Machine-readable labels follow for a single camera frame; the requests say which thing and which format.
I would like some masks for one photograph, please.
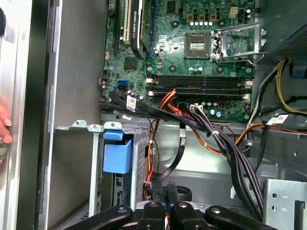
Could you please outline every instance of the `metal side panel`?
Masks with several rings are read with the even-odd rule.
[[[7,26],[0,47],[0,102],[12,116],[14,142],[0,167],[0,229],[16,229],[29,52],[31,0],[0,0]]]
[[[105,0],[60,0],[58,59],[55,73],[54,126],[76,120],[100,121],[99,77],[104,62],[106,38]]]
[[[50,144],[39,223],[45,230],[58,226],[67,215],[84,205],[90,197],[90,188],[97,187],[98,174],[93,170],[91,181],[89,172],[93,141],[97,142],[98,133],[87,129],[74,132],[69,128],[77,120],[85,123],[83,128],[86,124],[90,127],[100,123],[99,77],[104,61],[107,15],[105,0],[55,2],[50,56],[53,59],[49,61],[48,71]],[[93,165],[97,169],[97,156]]]

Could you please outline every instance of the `black ram slot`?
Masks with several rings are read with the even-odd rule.
[[[215,88],[233,88],[233,87],[240,87],[242,83],[240,82],[183,82],[183,81],[175,81],[175,82],[169,82],[169,81],[163,81],[158,82],[159,86],[173,86],[173,87],[180,87],[182,85],[184,86],[204,86],[204,87],[215,87]]]
[[[119,50],[121,4],[122,0],[116,0],[113,35],[113,48],[115,56],[117,55]]]
[[[172,91],[171,87],[153,88],[156,94],[166,94]],[[216,96],[242,96],[247,93],[247,90],[241,89],[197,89],[197,88],[176,88],[177,94],[186,95],[216,95]]]
[[[205,86],[205,87],[241,87],[246,79],[218,76],[156,76],[156,81],[159,86],[180,87],[184,86]]]

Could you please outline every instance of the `motherboard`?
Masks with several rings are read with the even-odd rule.
[[[255,15],[255,0],[109,0],[103,97],[131,91],[157,106],[176,89],[178,107],[247,122],[253,56],[238,54],[254,49],[254,30],[229,28]]]

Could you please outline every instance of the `chip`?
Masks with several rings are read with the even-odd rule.
[[[166,13],[176,13],[176,1],[168,1],[166,5]]]
[[[209,59],[211,36],[207,34],[187,34],[185,41],[186,59]]]
[[[125,70],[131,71],[137,69],[137,60],[134,57],[126,57],[125,58]]]

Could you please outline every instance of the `metal bracket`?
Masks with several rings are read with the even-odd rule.
[[[307,202],[307,183],[296,181],[270,180],[265,185],[264,223],[277,229],[294,229],[295,202]],[[306,229],[306,212],[302,225]]]
[[[242,31],[242,30],[248,30],[248,29],[254,29],[254,50],[249,51],[249,52],[244,52],[244,53],[238,53],[234,54],[232,56],[227,55],[227,36],[228,32],[230,31]],[[250,23],[246,25],[239,25],[235,27],[229,27],[221,30],[217,30],[212,32],[212,37],[213,37],[213,42],[215,46],[217,46],[217,50],[215,53],[212,53],[213,59],[217,63],[227,63],[227,62],[242,62],[242,61],[247,61],[250,64],[254,65],[258,61],[260,61],[266,52],[260,52],[260,48],[265,44],[266,39],[261,39],[263,35],[266,35],[266,31],[260,28],[259,23]],[[239,57],[244,57],[244,56],[254,56],[254,55],[262,55],[261,58],[258,58],[256,61],[251,62],[249,59],[244,59],[244,60],[223,60],[226,58],[239,58]]]
[[[92,168],[91,168],[91,190],[89,203],[89,217],[96,214],[97,190],[98,190],[98,144],[99,135],[104,130],[101,125],[93,124],[87,125],[84,120],[76,120],[71,126],[59,126],[58,130],[69,129],[87,129],[93,133],[93,150],[92,150]]]

